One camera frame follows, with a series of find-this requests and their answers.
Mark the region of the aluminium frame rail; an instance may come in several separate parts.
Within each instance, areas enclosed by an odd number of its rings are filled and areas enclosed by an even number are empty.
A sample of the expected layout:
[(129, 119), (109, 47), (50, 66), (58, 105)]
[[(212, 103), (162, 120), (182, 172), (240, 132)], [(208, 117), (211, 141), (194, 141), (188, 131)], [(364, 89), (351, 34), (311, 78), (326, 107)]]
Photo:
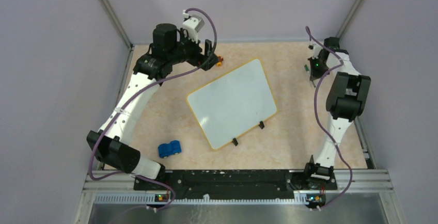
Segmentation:
[(336, 170), (308, 186), (301, 170), (168, 170), (161, 184), (95, 171), (75, 223), (405, 223), (389, 173)]

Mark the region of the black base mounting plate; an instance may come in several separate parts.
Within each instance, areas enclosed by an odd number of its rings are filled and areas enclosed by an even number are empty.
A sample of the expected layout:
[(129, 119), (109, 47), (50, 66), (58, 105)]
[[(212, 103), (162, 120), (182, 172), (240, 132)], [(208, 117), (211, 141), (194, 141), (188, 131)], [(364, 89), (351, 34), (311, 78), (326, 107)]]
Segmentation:
[(178, 200), (293, 199), (298, 190), (337, 190), (335, 179), (306, 178), (302, 170), (168, 170), (157, 180), (170, 186)]

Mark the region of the red toy train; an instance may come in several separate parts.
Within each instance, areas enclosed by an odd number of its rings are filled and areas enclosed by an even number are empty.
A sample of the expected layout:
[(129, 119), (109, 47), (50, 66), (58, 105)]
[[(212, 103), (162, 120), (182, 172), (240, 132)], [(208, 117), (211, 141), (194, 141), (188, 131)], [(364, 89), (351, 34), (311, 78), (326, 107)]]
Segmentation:
[(217, 66), (217, 67), (221, 67), (221, 66), (223, 65), (223, 61), (224, 61), (223, 57), (218, 56), (218, 57), (217, 57), (216, 66)]

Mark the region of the yellow-framed whiteboard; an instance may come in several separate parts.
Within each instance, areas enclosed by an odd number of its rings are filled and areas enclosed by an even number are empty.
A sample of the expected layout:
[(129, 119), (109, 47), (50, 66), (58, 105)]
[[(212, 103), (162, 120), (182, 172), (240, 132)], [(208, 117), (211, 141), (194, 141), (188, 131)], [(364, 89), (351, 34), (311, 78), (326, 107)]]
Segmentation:
[(186, 102), (212, 150), (232, 143), (277, 113), (259, 58), (193, 90)]

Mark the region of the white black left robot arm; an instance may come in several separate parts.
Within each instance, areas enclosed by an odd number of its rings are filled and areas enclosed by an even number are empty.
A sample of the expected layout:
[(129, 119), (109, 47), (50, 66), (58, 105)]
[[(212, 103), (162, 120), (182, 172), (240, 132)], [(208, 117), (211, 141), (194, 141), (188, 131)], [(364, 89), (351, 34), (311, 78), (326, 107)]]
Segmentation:
[(164, 166), (130, 146), (134, 128), (150, 98), (159, 87), (176, 76), (173, 66), (187, 62), (194, 70), (205, 71), (219, 62), (215, 41), (205, 40), (202, 49), (198, 33), (202, 24), (186, 20), (181, 28), (163, 23), (153, 30), (153, 42), (133, 69), (128, 86), (110, 117), (98, 131), (90, 131), (86, 141), (97, 159), (119, 172), (141, 175), (152, 189), (165, 185)]

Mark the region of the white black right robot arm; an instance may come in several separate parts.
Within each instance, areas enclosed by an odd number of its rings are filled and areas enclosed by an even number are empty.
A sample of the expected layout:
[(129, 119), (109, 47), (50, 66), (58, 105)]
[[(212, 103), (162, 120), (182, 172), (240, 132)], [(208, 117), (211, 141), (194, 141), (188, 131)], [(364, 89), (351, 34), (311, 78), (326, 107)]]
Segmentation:
[(329, 113), (327, 132), (303, 174), (304, 185), (316, 189), (334, 178), (337, 149), (349, 126), (365, 109), (371, 78), (353, 67), (348, 51), (339, 45), (339, 38), (328, 37), (322, 46), (311, 43), (309, 49), (312, 51), (307, 68), (310, 82), (318, 82), (324, 73), (334, 77), (325, 104)]

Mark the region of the blue toy car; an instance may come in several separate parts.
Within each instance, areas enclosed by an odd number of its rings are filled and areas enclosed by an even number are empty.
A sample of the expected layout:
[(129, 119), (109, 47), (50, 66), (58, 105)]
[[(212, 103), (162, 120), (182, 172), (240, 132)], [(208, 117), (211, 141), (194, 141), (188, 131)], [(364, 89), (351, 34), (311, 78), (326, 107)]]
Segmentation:
[(169, 143), (162, 143), (158, 146), (160, 158), (167, 158), (171, 155), (176, 155), (182, 152), (180, 141), (173, 140)]

